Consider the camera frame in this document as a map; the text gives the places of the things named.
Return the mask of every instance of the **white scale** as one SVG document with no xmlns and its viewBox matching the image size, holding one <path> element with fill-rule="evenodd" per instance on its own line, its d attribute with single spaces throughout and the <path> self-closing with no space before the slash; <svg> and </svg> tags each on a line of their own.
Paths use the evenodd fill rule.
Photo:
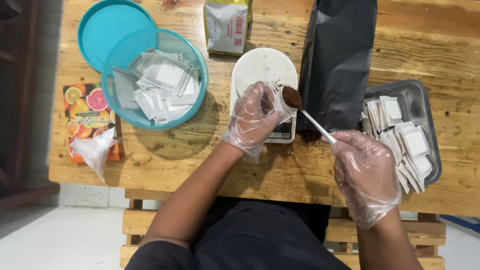
<svg viewBox="0 0 480 270">
<path fill-rule="evenodd" d="M 257 48 L 245 53 L 235 64 L 230 90 L 230 116 L 237 98 L 249 85 L 265 82 L 272 90 L 279 85 L 298 90 L 298 75 L 292 61 L 282 52 L 272 48 Z M 289 144 L 295 138 L 297 112 L 275 128 L 267 143 Z"/>
</svg>

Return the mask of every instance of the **spilled coffee grounds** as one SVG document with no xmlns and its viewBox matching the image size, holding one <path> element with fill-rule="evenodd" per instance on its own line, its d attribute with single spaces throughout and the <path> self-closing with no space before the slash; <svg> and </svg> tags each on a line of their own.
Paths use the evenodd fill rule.
<svg viewBox="0 0 480 270">
<path fill-rule="evenodd" d="M 303 110 L 303 106 L 301 104 L 301 96 L 297 90 L 289 86 L 284 86 L 282 90 L 282 96 L 287 106 Z"/>
</svg>

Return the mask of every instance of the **wooden table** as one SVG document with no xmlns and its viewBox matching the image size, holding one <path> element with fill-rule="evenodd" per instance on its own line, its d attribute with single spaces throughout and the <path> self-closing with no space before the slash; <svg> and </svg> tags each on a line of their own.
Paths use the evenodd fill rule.
<svg viewBox="0 0 480 270">
<path fill-rule="evenodd" d="M 210 77 L 205 100 L 187 123 L 148 131 L 122 122 L 125 161 L 108 163 L 107 185 L 174 191 L 218 144 L 228 123 L 230 76 L 237 57 L 207 54 L 202 0 L 143 0 L 158 27 L 198 47 Z M 76 31 L 94 0 L 66 0 L 50 149 L 50 180 L 105 185 L 87 166 L 69 162 L 62 86 L 99 82 L 82 58 Z M 312 0 L 253 2 L 246 50 L 271 47 L 290 57 L 300 74 Z M 378 0 L 368 85 L 417 79 L 429 88 L 443 173 L 425 193 L 404 195 L 403 210 L 480 216 L 480 1 Z M 268 144 L 259 165 L 241 163 L 220 192 L 282 201 L 345 201 L 333 178 L 333 158 L 319 142 L 299 136 L 290 145 Z"/>
</svg>

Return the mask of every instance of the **gray tray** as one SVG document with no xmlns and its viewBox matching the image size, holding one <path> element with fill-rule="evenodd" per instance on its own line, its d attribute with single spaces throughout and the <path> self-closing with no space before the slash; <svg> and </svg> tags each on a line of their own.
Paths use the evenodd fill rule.
<svg viewBox="0 0 480 270">
<path fill-rule="evenodd" d="M 422 128 L 430 147 L 427 158 L 432 163 L 432 172 L 425 178 L 425 186 L 435 183 L 442 174 L 442 162 L 440 161 L 437 136 L 433 127 L 432 112 L 430 111 L 430 102 L 425 86 L 417 80 L 405 80 L 372 86 L 365 90 L 365 102 L 379 96 L 398 98 L 398 104 L 402 111 L 402 121 L 410 121 Z"/>
</svg>

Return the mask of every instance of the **wooden bench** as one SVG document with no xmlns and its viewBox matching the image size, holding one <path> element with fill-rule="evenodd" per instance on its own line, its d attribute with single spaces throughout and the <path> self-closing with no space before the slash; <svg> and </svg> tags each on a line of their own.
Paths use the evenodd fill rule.
<svg viewBox="0 0 480 270">
<path fill-rule="evenodd" d="M 122 231 L 127 235 L 127 244 L 120 249 L 120 266 L 125 267 L 138 248 L 141 235 L 144 235 L 156 214 L 156 210 L 142 209 L 142 200 L 165 200 L 170 192 L 126 189 L 125 197 L 130 199 L 130 208 L 123 213 Z M 326 241 L 339 242 L 339 250 L 333 254 L 353 270 L 360 270 L 358 253 L 353 252 L 357 243 L 357 229 L 348 218 L 347 209 L 342 210 L 341 218 L 330 218 L 326 230 Z M 444 270 L 444 259 L 438 256 L 438 246 L 445 245 L 445 224 L 435 215 L 419 213 L 418 221 L 403 221 L 410 243 L 415 245 L 415 253 L 425 270 Z"/>
</svg>

